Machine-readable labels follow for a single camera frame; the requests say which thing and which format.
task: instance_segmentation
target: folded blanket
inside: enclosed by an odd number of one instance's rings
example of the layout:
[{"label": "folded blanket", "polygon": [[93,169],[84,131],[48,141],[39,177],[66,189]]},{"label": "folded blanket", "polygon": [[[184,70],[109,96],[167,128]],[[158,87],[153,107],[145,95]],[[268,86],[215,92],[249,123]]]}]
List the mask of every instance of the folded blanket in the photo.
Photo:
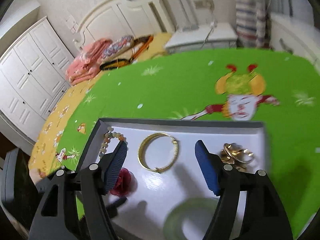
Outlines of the folded blanket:
[{"label": "folded blanket", "polygon": [[99,72],[97,60],[101,53],[112,43],[111,40],[100,39],[85,46],[66,70],[66,78],[71,85],[94,78]]}]

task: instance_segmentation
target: white headboard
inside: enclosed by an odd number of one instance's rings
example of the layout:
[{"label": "white headboard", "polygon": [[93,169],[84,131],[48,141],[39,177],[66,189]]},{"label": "white headboard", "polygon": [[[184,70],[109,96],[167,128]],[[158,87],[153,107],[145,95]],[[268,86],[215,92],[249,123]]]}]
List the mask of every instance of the white headboard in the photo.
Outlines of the white headboard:
[{"label": "white headboard", "polygon": [[81,40],[73,40],[81,51],[83,46],[100,38],[113,41],[126,34],[134,37],[159,32],[174,33],[175,28],[162,0],[106,0],[92,9],[76,31]]}]

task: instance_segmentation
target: beaded bracelet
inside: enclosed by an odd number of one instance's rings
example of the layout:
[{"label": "beaded bracelet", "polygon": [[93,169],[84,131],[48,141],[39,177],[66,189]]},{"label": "beaded bracelet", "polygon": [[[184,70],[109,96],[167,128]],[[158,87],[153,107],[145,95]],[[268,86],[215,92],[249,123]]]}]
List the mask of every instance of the beaded bracelet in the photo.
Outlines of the beaded bracelet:
[{"label": "beaded bracelet", "polygon": [[100,159],[103,157],[103,155],[105,155],[107,153],[108,144],[110,143],[111,139],[118,138],[119,141],[126,140],[126,138],[124,137],[123,134],[121,134],[119,132],[118,133],[113,132],[113,130],[114,129],[111,126],[109,126],[107,132],[103,135],[104,140],[103,140],[103,143],[101,144],[101,148],[100,148],[100,152],[99,152]]}]

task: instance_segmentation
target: screw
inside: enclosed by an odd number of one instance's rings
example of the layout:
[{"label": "screw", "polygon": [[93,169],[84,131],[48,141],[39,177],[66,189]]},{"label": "screw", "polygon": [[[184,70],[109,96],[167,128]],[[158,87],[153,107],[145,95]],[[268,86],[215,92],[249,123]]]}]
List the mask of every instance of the screw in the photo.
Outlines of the screw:
[{"label": "screw", "polygon": [[232,166],[231,166],[230,164],[224,165],[223,168],[224,168],[226,171],[231,171],[231,170],[232,170]]},{"label": "screw", "polygon": [[89,166],[89,170],[90,170],[90,171],[94,171],[94,170],[96,170],[97,168],[98,168],[98,165],[97,165],[96,163],[91,164],[91,165]]},{"label": "screw", "polygon": [[64,174],[64,170],[58,170],[56,173],[56,175],[59,177],[62,176],[63,174]]},{"label": "screw", "polygon": [[266,175],[266,172],[264,170],[258,170],[258,174],[260,176],[265,176]]}]

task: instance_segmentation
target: cartoon girl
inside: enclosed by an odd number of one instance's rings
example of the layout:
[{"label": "cartoon girl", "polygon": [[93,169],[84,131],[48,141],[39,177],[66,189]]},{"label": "cartoon girl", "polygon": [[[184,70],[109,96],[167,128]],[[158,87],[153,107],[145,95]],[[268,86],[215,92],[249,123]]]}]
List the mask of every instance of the cartoon girl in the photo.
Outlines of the cartoon girl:
[{"label": "cartoon girl", "polygon": [[76,154],[73,154],[73,155],[66,155],[66,149],[63,148],[60,153],[56,152],[56,157],[57,157],[57,160],[62,163],[62,161],[65,161],[67,159],[71,159],[71,158],[74,158],[76,157]]},{"label": "cartoon girl", "polygon": [[251,120],[257,107],[262,104],[279,105],[279,101],[272,95],[262,95],[266,83],[263,77],[255,72],[256,64],[248,66],[248,73],[237,74],[234,65],[228,65],[231,72],[221,77],[215,85],[218,95],[227,93],[227,101],[224,104],[207,106],[203,111],[189,115],[183,120],[194,120],[205,114],[222,112],[224,117],[235,121]]}]

